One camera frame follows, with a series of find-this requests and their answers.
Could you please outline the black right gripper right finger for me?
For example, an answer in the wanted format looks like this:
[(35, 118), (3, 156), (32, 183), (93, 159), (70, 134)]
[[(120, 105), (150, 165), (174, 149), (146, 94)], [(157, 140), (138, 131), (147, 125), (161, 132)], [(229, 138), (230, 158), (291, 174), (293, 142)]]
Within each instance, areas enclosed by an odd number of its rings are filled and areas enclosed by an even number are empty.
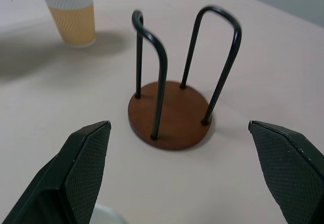
[(266, 185), (288, 224), (324, 224), (324, 155), (301, 133), (250, 121)]

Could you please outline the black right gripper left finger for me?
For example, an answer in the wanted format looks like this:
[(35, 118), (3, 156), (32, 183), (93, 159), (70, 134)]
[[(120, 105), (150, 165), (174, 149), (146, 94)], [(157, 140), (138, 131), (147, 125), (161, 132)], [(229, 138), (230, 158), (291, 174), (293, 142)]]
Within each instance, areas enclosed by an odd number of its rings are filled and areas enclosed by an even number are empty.
[(73, 132), (35, 175), (2, 224), (89, 224), (111, 131), (109, 121)]

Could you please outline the yellow and white paper cup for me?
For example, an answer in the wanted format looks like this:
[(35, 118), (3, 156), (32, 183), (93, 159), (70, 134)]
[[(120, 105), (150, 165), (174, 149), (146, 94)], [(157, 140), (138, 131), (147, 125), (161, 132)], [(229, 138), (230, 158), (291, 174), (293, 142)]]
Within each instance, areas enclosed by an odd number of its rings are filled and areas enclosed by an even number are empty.
[(96, 40), (93, 0), (45, 0), (63, 41), (87, 47)]
[(89, 224), (129, 224), (113, 209), (96, 203)]

